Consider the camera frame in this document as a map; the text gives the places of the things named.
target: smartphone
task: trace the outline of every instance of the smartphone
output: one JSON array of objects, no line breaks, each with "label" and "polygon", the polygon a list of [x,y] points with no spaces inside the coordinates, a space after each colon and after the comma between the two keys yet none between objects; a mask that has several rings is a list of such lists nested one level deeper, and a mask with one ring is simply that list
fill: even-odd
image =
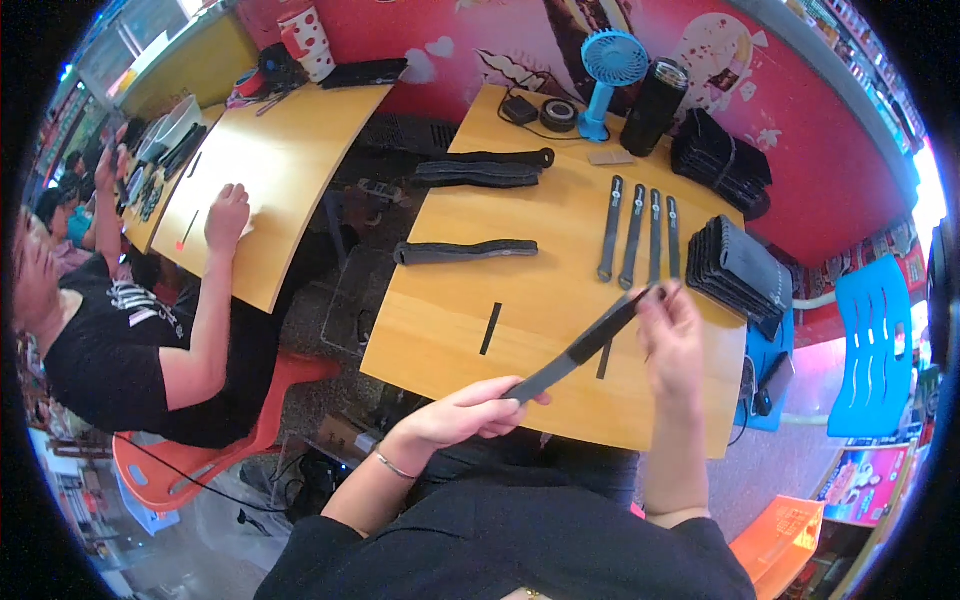
[{"label": "smartphone", "polygon": [[[113,126],[107,126],[107,150],[110,150],[110,171],[116,172],[117,161],[120,159],[120,153],[117,152],[117,130]],[[120,194],[120,202],[116,205],[118,216],[123,216],[124,208],[130,203],[130,197],[127,194],[127,184],[124,182],[126,173],[117,173],[117,193]]]},{"label": "smartphone", "polygon": [[781,352],[770,367],[770,371],[760,379],[760,383],[756,386],[754,410],[752,412],[761,417],[769,416],[774,410],[774,402],[783,399],[787,386],[790,385],[790,381],[793,380],[796,372],[790,354]]}]

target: blue plastic chair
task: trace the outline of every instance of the blue plastic chair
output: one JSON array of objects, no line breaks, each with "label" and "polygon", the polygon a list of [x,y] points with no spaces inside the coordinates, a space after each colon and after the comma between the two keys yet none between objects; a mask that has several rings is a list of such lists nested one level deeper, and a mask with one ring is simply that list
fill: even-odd
[{"label": "blue plastic chair", "polygon": [[[841,277],[836,301],[847,331],[843,386],[827,425],[832,438],[893,435],[910,392],[913,327],[910,293],[897,260],[887,255]],[[896,350],[897,325],[905,350]]]},{"label": "blue plastic chair", "polygon": [[[772,398],[774,410],[767,417],[747,415],[747,427],[775,432],[782,421],[826,425],[832,438],[879,438],[893,435],[909,399],[913,371],[913,327],[910,294],[893,256],[884,256],[847,276],[836,290],[813,300],[794,300],[797,310],[811,310],[836,302],[847,331],[844,380],[829,416],[783,413],[783,398]],[[897,358],[896,331],[902,326],[905,350]],[[747,355],[754,360],[760,380],[782,351],[793,355],[793,314],[787,314],[777,339],[768,342],[754,327],[747,330]],[[744,421],[737,406],[734,425]]]}]

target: red plastic chair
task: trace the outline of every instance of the red plastic chair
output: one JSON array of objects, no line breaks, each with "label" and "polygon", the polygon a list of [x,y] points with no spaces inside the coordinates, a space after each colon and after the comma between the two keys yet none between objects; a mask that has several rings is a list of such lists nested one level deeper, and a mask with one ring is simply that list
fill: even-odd
[{"label": "red plastic chair", "polygon": [[[170,466],[207,485],[220,472],[249,456],[276,452],[274,442],[280,430],[287,388],[295,383],[331,379],[339,374],[340,365],[328,358],[301,356],[281,349],[260,419],[245,439],[222,450],[174,442],[144,447]],[[113,461],[120,477],[141,504],[152,511],[165,513],[182,507],[200,493],[203,488],[134,445],[131,441],[133,434],[128,431],[113,436]]]}]

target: blue handheld fan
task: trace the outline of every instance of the blue handheld fan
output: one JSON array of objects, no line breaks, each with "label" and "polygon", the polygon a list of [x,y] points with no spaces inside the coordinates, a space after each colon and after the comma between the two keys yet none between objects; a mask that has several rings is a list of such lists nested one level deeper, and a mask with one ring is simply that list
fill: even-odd
[{"label": "blue handheld fan", "polygon": [[647,71],[647,52],[636,37],[605,30],[592,34],[580,49],[587,73],[597,81],[590,106],[577,119],[580,135],[592,142],[610,139],[604,120],[615,87],[635,84]]}]

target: tape roll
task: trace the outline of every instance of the tape roll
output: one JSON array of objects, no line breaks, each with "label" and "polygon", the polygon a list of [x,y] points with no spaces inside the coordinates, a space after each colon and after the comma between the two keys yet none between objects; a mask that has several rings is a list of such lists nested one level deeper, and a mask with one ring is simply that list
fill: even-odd
[{"label": "tape roll", "polygon": [[237,83],[233,87],[237,90],[244,98],[252,98],[256,95],[260,88],[267,82],[263,77],[263,73],[260,72],[260,69],[254,67],[253,69],[244,73],[244,76],[237,80]]},{"label": "tape roll", "polygon": [[577,126],[579,110],[572,102],[551,98],[543,103],[540,109],[540,123],[555,133],[566,133]]}]

